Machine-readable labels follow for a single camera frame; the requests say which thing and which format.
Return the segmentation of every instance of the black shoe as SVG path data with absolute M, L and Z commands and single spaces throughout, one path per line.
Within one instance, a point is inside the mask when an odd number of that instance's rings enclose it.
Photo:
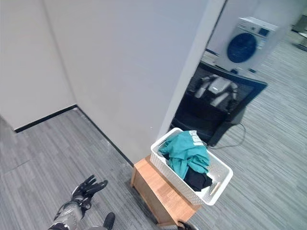
M 113 228 L 113 224 L 115 221 L 115 214 L 113 212 L 110 212 L 109 214 L 107 214 L 105 222 L 104 222 L 104 227 L 107 230 L 111 230 Z

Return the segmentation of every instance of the washing machine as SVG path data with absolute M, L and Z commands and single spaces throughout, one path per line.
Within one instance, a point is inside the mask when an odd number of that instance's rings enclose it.
M 215 64 L 240 75 L 247 71 L 255 72 L 256 66 L 269 52 L 267 44 L 274 43 L 272 39 L 276 37 L 274 33 L 277 29 L 276 25 L 253 17 L 239 18 Z

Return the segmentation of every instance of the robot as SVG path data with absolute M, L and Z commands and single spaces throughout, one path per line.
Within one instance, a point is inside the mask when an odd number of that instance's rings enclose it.
M 201 98 L 203 95 L 208 95 L 210 98 L 210 105 L 217 107 L 231 95 L 231 100 L 229 100 L 226 106 L 226 110 L 229 111 L 236 103 L 237 89 L 238 86 L 232 81 L 213 74 L 202 78 L 201 86 L 195 92 L 194 96 L 196 98 Z
M 53 223 L 48 230 L 77 230 L 78 222 L 84 217 L 87 210 L 92 206 L 91 200 L 95 193 L 106 187 L 108 181 L 95 183 L 94 175 L 91 175 L 71 193 L 71 200 L 65 202 L 56 213 Z M 94 226 L 89 230 L 111 230 L 115 221 L 115 215 L 110 212 L 103 226 Z M 195 226 L 181 222 L 183 227 L 178 230 L 198 230 Z

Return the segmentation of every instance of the gray carpet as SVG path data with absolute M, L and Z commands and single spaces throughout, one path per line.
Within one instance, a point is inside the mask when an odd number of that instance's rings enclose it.
M 234 177 L 191 222 L 201 230 L 307 229 L 307 52 L 290 33 L 253 78 L 269 86 L 248 107 L 245 142 L 212 152 Z M 217 147 L 240 141 L 231 128 Z M 131 166 L 79 110 L 15 134 L 0 119 L 0 229 L 43 230 L 70 191 L 94 173 L 109 185 L 93 199 L 81 229 L 116 214 L 114 230 L 158 229 L 129 187 Z

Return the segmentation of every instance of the clothes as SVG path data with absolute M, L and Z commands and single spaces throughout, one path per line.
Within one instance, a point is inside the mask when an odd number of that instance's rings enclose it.
M 168 154 L 169 167 L 182 179 L 185 178 L 189 167 L 198 173 L 208 172 L 210 160 L 207 149 L 195 130 L 169 137 L 159 151 L 163 155 Z
M 199 173 L 191 168 L 188 169 L 184 181 L 196 192 L 212 185 L 212 179 L 205 173 Z

